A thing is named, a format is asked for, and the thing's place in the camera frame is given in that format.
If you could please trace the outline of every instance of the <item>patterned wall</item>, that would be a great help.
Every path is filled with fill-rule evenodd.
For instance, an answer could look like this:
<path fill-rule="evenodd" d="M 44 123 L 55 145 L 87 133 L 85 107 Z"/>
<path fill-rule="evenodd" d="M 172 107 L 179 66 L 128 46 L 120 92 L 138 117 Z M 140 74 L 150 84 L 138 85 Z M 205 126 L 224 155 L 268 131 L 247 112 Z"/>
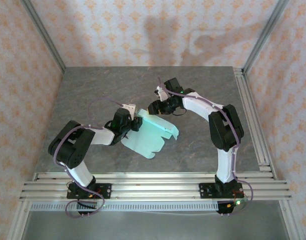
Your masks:
<path fill-rule="evenodd" d="M 306 233 L 306 0 L 290 1 L 249 75 L 262 126 Z"/>
<path fill-rule="evenodd" d="M 33 176 L 62 74 L 18 0 L 0 0 L 0 239 Z"/>
<path fill-rule="evenodd" d="M 33 0 L 68 67 L 242 67 L 277 0 Z"/>

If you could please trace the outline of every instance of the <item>gray stone surface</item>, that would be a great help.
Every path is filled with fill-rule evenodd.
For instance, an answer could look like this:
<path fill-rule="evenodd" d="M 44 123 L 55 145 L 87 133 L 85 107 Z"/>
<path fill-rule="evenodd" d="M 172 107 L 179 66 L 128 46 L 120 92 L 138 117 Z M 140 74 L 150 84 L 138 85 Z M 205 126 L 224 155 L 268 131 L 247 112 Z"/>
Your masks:
<path fill-rule="evenodd" d="M 183 88 L 192 88 L 201 96 L 222 105 L 236 107 L 245 136 L 237 154 L 237 171 L 258 171 L 258 163 L 232 67 L 69 67 L 63 78 L 36 172 L 61 172 L 47 147 L 70 120 L 88 124 L 87 106 L 97 97 L 111 97 L 120 103 L 136 104 L 146 109 L 156 100 L 157 77 L 162 81 L 176 77 Z M 95 102 L 90 112 L 97 123 L 105 124 L 118 108 L 112 102 Z M 215 172 L 217 150 L 213 146 L 208 123 L 188 111 L 183 116 L 162 118 L 179 129 L 178 140 L 165 140 L 163 149 L 153 159 L 146 159 L 126 148 L 92 145 L 85 162 L 93 173 L 117 172 Z"/>

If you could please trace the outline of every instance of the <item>purple cable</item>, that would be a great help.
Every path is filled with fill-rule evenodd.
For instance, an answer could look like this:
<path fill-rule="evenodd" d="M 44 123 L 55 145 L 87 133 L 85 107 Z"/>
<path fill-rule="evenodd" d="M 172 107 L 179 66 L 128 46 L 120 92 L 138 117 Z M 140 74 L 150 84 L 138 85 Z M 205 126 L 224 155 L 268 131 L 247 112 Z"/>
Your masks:
<path fill-rule="evenodd" d="M 236 133 L 236 131 L 235 131 L 235 129 L 234 129 L 234 126 L 233 126 L 233 124 L 231 123 L 231 121 L 229 120 L 229 118 L 227 117 L 226 113 L 224 113 L 224 111 L 223 111 L 222 109 L 220 109 L 220 108 L 217 107 L 216 105 L 213 105 L 209 100 L 207 100 L 207 99 L 205 99 L 205 98 L 203 98 L 203 97 L 196 97 L 196 96 L 185 95 L 185 94 L 180 94 L 180 93 L 176 93 L 176 92 L 173 92 L 173 91 L 169 91 L 169 90 L 167 90 L 167 89 L 165 88 L 165 85 L 162 84 L 162 80 L 160 79 L 160 77 L 157 77 L 157 79 L 158 79 L 158 82 L 159 82 L 159 87 L 161 87 L 161 88 L 164 90 L 164 92 L 166 92 L 167 94 L 173 94 L 173 95 L 177 95 L 177 96 L 184 97 L 184 98 L 194 98 L 194 99 L 201 100 L 201 101 L 205 102 L 206 104 L 212 106 L 212 107 L 215 108 L 216 110 L 218 110 L 218 111 L 224 116 L 224 118 L 226 119 L 226 121 L 227 121 L 229 127 L 231 128 L 231 130 L 232 130 L 232 132 L 233 132 L 233 135 L 234 135 L 234 137 L 235 137 L 235 140 L 236 140 L 236 145 L 233 147 L 232 169 L 231 169 L 232 175 L 233 175 L 233 177 L 234 177 L 234 179 L 235 179 L 236 181 L 238 181 L 238 182 L 240 182 L 240 183 L 247 184 L 247 185 L 249 186 L 249 188 L 250 188 L 250 190 L 251 190 L 251 199 L 250 199 L 250 202 L 251 202 L 251 201 L 253 200 L 253 198 L 254 198 L 254 190 L 253 190 L 252 186 L 251 186 L 248 182 L 246 182 L 246 181 L 244 181 L 244 180 L 239 180 L 239 179 L 237 179 L 237 177 L 236 177 L 236 175 L 235 175 L 235 173 L 234 173 L 234 171 L 235 171 L 235 162 L 236 162 L 236 160 L 235 160 L 235 149 L 239 147 L 240 141 L 239 141 L 239 139 L 238 139 L 238 136 L 237 136 L 237 133 Z M 237 214 L 237 213 L 239 213 L 239 212 L 241 212 L 241 210 L 238 211 L 238 212 L 235 212 L 235 213 L 231 213 L 230 215 L 232 215 L 232 214 Z"/>
<path fill-rule="evenodd" d="M 104 204 L 105 204 L 105 199 L 104 199 L 104 197 L 103 197 L 101 194 L 99 194 L 99 193 L 97 193 L 97 192 L 95 192 L 95 191 L 92 191 L 92 190 L 90 190 L 90 189 L 87 189 L 87 188 L 85 188 L 84 186 L 82 186 L 82 185 L 81 185 L 81 184 L 71 175 L 71 173 L 68 171 L 67 167 L 64 166 L 64 165 L 62 165 L 62 164 L 60 164 L 60 163 L 57 161 L 57 159 L 56 159 L 57 154 L 58 154 L 58 151 L 59 151 L 59 149 L 61 148 L 61 146 L 63 145 L 63 143 L 66 141 L 66 139 L 68 139 L 68 137 L 69 137 L 73 132 L 75 132 L 76 130 L 78 130 L 78 129 L 83 129 L 83 128 L 90 128 L 90 126 L 85 126 L 85 125 L 76 126 L 76 127 L 74 127 L 73 129 L 71 129 L 71 130 L 63 137 L 63 139 L 59 142 L 57 148 L 55 149 L 54 156 L 53 156 L 53 162 L 54 162 L 56 165 L 63 167 L 63 168 L 65 169 L 65 172 L 67 173 L 67 175 L 68 175 L 68 176 L 76 183 L 76 185 L 78 185 L 81 189 L 83 189 L 84 191 L 87 191 L 87 192 L 89 192 L 89 193 L 91 193 L 91 194 L 93 194 L 93 195 L 97 195 L 97 196 L 99 196 L 99 197 L 103 200 L 102 205 L 101 205 L 98 209 L 96 209 L 95 211 L 93 211 L 93 212 L 87 214 L 87 216 L 91 216 L 91 215 L 93 215 L 93 214 L 99 212 L 99 211 L 102 209 L 102 207 L 103 207 Z M 77 203 L 77 202 L 80 202 L 80 203 L 88 203 L 88 204 L 92 204 L 92 203 L 93 203 L 92 201 L 83 201 L 83 200 L 72 200 L 72 201 L 70 201 L 70 202 L 66 205 L 66 207 L 65 207 L 65 213 L 66 213 L 67 216 L 69 216 L 70 218 L 73 218 L 73 219 L 74 219 L 74 218 L 75 218 L 75 219 L 78 219 L 78 218 L 84 217 L 84 214 L 82 214 L 82 215 L 75 215 L 75 216 L 74 216 L 74 215 L 68 213 L 68 211 L 67 211 L 68 206 L 69 206 L 71 203 L 74 203 L 74 202 L 75 202 L 75 203 Z"/>
<path fill-rule="evenodd" d="M 93 118 L 90 116 L 89 108 L 90 108 L 90 106 L 91 106 L 94 102 L 100 101 L 100 100 L 111 101 L 111 102 L 113 102 L 113 103 L 115 103 L 115 104 L 117 104 L 117 105 L 120 105 L 121 107 L 123 106 L 123 104 L 121 104 L 121 103 L 115 101 L 114 99 L 111 99 L 110 97 L 97 97 L 96 99 L 94 99 L 93 101 L 91 101 L 91 102 L 88 104 L 88 106 L 87 106 L 87 118 L 88 118 L 88 120 L 89 120 L 91 123 L 95 123 L 97 126 L 99 126 L 99 124 L 96 123 L 96 122 L 94 122 Z"/>

